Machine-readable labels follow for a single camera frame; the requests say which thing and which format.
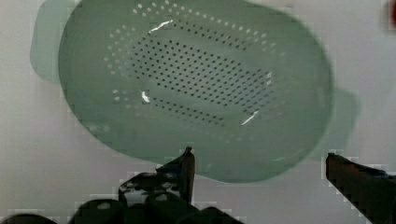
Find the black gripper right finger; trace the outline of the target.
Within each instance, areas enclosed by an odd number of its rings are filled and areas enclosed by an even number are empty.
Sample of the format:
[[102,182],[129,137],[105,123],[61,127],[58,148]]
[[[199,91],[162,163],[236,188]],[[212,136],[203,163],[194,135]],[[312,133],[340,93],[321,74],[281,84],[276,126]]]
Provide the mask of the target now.
[[372,224],[395,224],[395,176],[329,153],[326,178]]

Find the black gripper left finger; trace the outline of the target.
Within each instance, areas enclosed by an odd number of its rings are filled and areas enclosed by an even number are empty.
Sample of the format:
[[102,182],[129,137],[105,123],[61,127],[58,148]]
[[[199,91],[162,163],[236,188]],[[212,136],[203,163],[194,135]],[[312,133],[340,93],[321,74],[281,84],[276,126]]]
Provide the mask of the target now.
[[195,176],[195,157],[192,147],[177,158],[155,169],[154,173],[140,173],[122,183],[119,200],[126,205],[142,203],[151,193],[171,192],[187,203],[191,202]]

